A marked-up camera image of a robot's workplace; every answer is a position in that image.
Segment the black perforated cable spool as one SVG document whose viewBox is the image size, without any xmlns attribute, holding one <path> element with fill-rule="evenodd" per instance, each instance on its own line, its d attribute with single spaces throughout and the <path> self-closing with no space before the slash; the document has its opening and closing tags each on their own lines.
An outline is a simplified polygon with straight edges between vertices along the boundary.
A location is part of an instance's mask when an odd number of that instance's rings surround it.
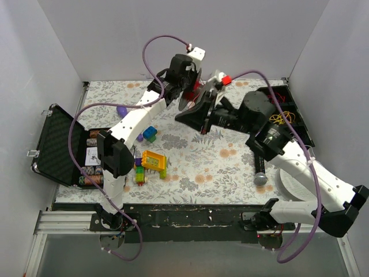
<svg viewBox="0 0 369 277">
<path fill-rule="evenodd" d="M 195 91 L 183 91 L 178 105 L 179 111 L 183 111 L 195 105 L 195 100 L 199 94 L 205 92 L 205 83 L 201 83 L 199 80 L 199 87 Z"/>
</svg>

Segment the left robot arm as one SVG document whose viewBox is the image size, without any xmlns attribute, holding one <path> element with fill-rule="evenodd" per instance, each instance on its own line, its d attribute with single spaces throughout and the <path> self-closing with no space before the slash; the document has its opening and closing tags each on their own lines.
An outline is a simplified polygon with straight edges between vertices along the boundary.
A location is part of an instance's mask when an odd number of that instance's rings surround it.
<svg viewBox="0 0 369 277">
<path fill-rule="evenodd" d="M 103 224 L 109 230 L 118 230 L 123 223 L 122 215 L 117 212 L 123 207 L 123 177 L 134 167 L 131 153 L 134 140 L 182 92 L 193 90 L 204 57 L 205 51 L 198 47 L 186 54 L 176 54 L 169 68 L 155 74 L 137 107 L 108 131 L 97 135 L 97 154 L 104 177 L 101 206 L 107 212 Z"/>
</svg>

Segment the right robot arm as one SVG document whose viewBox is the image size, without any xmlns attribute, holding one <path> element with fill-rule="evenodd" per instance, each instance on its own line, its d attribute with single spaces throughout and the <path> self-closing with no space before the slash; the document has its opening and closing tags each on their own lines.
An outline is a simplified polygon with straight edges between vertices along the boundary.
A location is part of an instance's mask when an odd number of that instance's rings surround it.
<svg viewBox="0 0 369 277">
<path fill-rule="evenodd" d="M 175 120 L 207 134 L 213 125 L 249 135 L 246 145 L 267 162 L 287 172 L 316 195 L 313 201 L 270 199 L 250 219 L 243 221 L 250 230 L 274 229 L 284 223 L 303 223 L 318 227 L 334 237 L 343 237 L 368 199 L 368 188 L 353 186 L 330 173 L 315 160 L 307 160 L 302 146 L 282 126 L 269 121 L 276 107 L 261 91 L 245 94 L 239 108 L 225 99 L 215 103 L 206 92 L 197 104 Z"/>
</svg>

